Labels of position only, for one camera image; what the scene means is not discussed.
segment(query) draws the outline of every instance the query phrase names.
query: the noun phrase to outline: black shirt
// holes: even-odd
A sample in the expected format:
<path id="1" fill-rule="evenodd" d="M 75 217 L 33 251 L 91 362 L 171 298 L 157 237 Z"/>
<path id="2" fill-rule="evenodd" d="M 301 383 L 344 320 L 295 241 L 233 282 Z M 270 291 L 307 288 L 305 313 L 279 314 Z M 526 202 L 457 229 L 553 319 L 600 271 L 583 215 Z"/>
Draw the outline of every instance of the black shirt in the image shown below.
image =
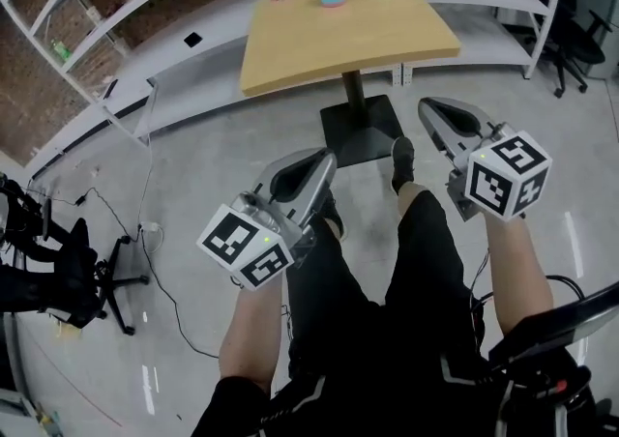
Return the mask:
<path id="1" fill-rule="evenodd" d="M 299 375 L 273 399 L 247 379 L 222 379 L 193 437 L 492 435 L 507 384 L 448 383 L 441 355 L 407 340 Z M 486 362 L 467 351 L 445 357 L 452 376 L 483 379 Z"/>

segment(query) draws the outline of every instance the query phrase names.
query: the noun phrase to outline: black table base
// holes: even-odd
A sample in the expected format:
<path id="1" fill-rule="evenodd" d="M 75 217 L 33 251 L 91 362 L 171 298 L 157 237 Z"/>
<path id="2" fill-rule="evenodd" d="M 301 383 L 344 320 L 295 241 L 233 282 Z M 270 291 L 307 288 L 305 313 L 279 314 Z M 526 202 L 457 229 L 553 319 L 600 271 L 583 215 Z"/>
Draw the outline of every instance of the black table base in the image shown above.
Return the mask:
<path id="1" fill-rule="evenodd" d="M 389 157 L 394 140 L 402 136 L 389 97 L 365 99 L 358 71 L 342 77 L 348 102 L 320 111 L 327 147 L 335 152 L 338 167 Z"/>

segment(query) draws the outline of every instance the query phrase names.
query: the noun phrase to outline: black shoe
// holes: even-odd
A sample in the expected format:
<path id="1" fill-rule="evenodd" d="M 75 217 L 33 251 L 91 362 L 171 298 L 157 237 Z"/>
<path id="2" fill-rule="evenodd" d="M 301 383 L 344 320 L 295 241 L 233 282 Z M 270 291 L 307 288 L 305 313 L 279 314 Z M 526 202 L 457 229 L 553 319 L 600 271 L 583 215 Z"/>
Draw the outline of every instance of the black shoe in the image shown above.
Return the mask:
<path id="1" fill-rule="evenodd" d="M 391 147 L 391 157 L 394 160 L 394 176 L 391 178 L 391 187 L 398 194 L 404 183 L 415 181 L 413 175 L 415 149 L 412 141 L 406 136 L 399 137 Z"/>
<path id="2" fill-rule="evenodd" d="M 336 199 L 333 197 L 330 189 L 327 190 L 327 198 L 322 204 L 322 208 L 320 209 L 320 212 L 318 212 L 318 215 L 320 215 L 323 219 L 332 220 L 338 227 L 339 241 L 344 241 L 344 238 L 346 237 L 346 227 L 338 214 Z"/>

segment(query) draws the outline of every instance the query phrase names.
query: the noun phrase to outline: table top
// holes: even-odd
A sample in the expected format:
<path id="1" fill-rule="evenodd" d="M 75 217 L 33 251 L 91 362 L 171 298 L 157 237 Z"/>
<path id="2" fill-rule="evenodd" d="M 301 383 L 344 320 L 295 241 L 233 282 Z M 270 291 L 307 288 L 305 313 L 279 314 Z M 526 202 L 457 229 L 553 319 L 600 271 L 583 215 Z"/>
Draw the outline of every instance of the table top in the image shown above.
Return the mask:
<path id="1" fill-rule="evenodd" d="M 261 0 L 241 90 L 261 95 L 332 74 L 459 54 L 460 43 L 425 0 Z"/>

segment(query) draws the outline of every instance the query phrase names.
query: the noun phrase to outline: concrete floor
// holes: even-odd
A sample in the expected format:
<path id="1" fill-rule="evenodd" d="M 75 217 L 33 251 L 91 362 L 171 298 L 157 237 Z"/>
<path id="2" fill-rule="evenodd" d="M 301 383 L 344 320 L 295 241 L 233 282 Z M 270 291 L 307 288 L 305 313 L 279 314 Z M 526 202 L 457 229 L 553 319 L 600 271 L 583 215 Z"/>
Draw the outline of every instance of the concrete floor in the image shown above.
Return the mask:
<path id="1" fill-rule="evenodd" d="M 417 181 L 434 190 L 447 211 L 467 284 L 486 252 L 485 230 L 480 218 L 463 223 L 447 197 L 444 183 L 450 165 L 434 149 L 417 116 L 418 100 L 424 96 L 475 103 L 495 120 L 529 131 L 554 158 L 545 195 L 527 219 L 545 272 L 576 278 L 586 293 L 619 280 L 619 144 L 611 105 L 611 100 L 619 105 L 616 83 L 606 86 L 592 80 L 582 95 L 569 81 L 562 100 L 552 96 L 555 77 L 544 68 L 530 81 L 517 70 L 461 68 L 415 72 L 407 89 L 392 89 L 380 78 L 367 78 L 365 84 L 368 96 L 391 96 L 404 133 L 417 150 Z M 218 352 L 237 289 L 196 247 L 197 236 L 217 207 L 248 189 L 266 163 L 323 145 L 319 110 L 340 102 L 343 88 L 331 81 L 220 110 L 153 137 L 153 171 L 141 219 L 164 227 L 165 240 L 153 262 L 164 287 L 179 303 L 186 334 L 199 349 Z M 97 187 L 134 235 L 149 162 L 148 152 L 123 140 L 61 176 L 50 171 L 43 182 L 56 188 L 56 197 L 71 201 Z M 368 296 L 378 302 L 397 252 L 398 214 L 390 177 L 390 162 L 380 160 L 341 169 L 334 183 L 349 229 L 345 258 Z M 54 216 L 66 226 L 85 217 L 91 244 L 100 256 L 109 254 L 122 232 L 92 193 L 78 209 L 56 203 Z M 568 219 L 574 222 L 575 235 L 569 232 Z M 156 244 L 157 238 L 148 243 Z M 150 274 L 141 247 L 125 247 L 119 276 L 139 274 Z M 573 298 L 562 284 L 552 288 L 558 305 Z M 476 292 L 489 289 L 486 270 Z M 134 337 L 121 335 L 111 317 L 94 321 L 81 335 L 58 335 L 46 315 L 19 315 L 34 396 L 48 411 L 58 412 L 67 437 L 190 435 L 218 380 L 217 362 L 194 353 L 180 337 L 174 307 L 154 282 L 121 292 L 118 298 L 136 327 Z M 490 303 L 484 353 L 500 339 L 493 317 Z M 584 357 L 593 371 L 596 396 L 614 396 L 615 405 L 618 339 L 615 319 L 589 338 L 587 349 L 585 343 L 572 347 L 575 357 Z M 424 349 L 424 340 L 418 342 Z M 286 381 L 286 347 L 284 336 L 276 389 Z M 154 415 L 145 402 L 144 366 L 153 388 Z"/>

